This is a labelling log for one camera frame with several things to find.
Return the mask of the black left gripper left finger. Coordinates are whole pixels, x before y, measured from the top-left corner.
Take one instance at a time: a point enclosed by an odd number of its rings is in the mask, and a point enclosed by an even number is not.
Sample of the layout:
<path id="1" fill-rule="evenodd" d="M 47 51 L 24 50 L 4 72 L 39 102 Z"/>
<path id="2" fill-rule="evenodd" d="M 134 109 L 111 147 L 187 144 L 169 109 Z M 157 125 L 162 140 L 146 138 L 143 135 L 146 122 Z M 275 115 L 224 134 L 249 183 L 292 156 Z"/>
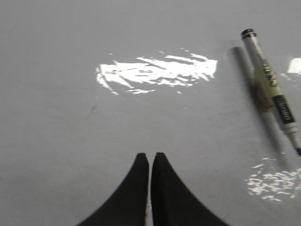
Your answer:
<path id="1" fill-rule="evenodd" d="M 148 197 L 149 163 L 138 153 L 129 172 L 108 198 L 80 226 L 144 226 Z"/>

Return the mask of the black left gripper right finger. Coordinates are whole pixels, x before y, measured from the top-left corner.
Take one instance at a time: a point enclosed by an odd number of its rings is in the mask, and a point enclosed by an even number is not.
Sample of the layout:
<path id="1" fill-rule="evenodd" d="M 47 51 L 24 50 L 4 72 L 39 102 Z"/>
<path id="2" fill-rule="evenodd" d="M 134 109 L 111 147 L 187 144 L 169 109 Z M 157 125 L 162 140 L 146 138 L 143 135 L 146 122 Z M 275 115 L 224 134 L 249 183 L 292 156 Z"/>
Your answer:
<path id="1" fill-rule="evenodd" d="M 156 153 L 150 197 L 154 226 L 226 226 L 182 182 L 164 153 Z"/>

